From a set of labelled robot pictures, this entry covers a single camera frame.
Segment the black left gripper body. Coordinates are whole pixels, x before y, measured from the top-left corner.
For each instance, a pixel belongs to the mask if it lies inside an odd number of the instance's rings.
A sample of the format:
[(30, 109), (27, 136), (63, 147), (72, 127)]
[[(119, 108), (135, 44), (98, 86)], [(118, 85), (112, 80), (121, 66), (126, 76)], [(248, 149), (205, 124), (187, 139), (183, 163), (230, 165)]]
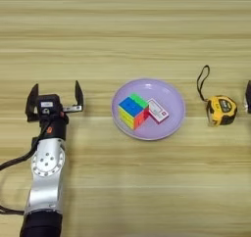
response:
[(74, 105), (69, 107), (42, 107), (34, 111), (34, 107), (28, 106), (25, 109), (28, 122), (38, 121), (41, 127), (42, 139), (61, 138), (66, 139), (69, 113), (82, 111), (82, 106)]

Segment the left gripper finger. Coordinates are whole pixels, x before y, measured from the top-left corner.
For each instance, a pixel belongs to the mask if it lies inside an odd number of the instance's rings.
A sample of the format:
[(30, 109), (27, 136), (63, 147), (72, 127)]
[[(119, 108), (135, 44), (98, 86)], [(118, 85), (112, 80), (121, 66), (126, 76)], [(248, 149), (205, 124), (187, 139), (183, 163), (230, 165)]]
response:
[(37, 118), (38, 114), (34, 111), (36, 107), (36, 99), (38, 97), (38, 84), (35, 84), (27, 97), (25, 114), (28, 118)]
[(83, 93), (78, 81), (75, 82), (75, 99), (79, 106), (83, 105)]

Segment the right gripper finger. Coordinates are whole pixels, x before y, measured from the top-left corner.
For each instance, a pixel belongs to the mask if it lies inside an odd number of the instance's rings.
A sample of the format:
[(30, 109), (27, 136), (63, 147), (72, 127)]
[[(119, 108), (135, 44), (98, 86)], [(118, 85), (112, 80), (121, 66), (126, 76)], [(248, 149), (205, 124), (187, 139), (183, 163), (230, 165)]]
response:
[(251, 80), (249, 80), (247, 83), (245, 98), (247, 113), (251, 114)]

